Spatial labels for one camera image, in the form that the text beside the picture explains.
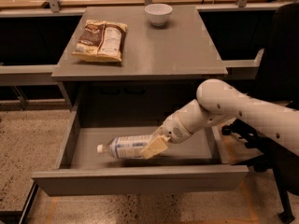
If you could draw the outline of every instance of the plastic bottle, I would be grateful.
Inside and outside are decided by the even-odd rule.
[[[106,153],[115,159],[142,159],[142,148],[147,145],[156,135],[138,135],[116,137],[106,144],[97,147],[98,153]]]

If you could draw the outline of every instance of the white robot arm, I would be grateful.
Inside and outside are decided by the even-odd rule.
[[[251,98],[217,79],[204,81],[196,96],[170,115],[156,133],[181,143],[202,128],[238,118],[299,154],[299,111]]]

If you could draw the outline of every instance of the bowl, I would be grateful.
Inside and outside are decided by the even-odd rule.
[[[150,23],[154,26],[164,26],[172,13],[172,7],[167,4],[150,4],[145,11]]]

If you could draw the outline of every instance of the concrete floor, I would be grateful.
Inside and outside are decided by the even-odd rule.
[[[0,111],[0,211],[21,210],[31,173],[53,167],[68,117],[67,109]],[[232,162],[256,154],[223,138]],[[290,199],[299,223],[299,197]],[[272,172],[250,170],[237,189],[223,192],[49,197],[39,189],[27,223],[278,224],[281,211]]]

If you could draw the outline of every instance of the black chair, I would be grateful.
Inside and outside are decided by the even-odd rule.
[[[264,48],[249,95],[269,102],[290,101],[288,107],[299,109],[299,3],[282,6],[276,11],[269,43]],[[222,133],[238,133],[247,140],[247,148],[258,148],[263,153],[239,164],[253,166],[256,172],[273,170],[284,208],[279,217],[285,224],[293,222],[295,217],[292,215],[288,192],[299,195],[299,156],[259,135],[239,119],[224,126]]]

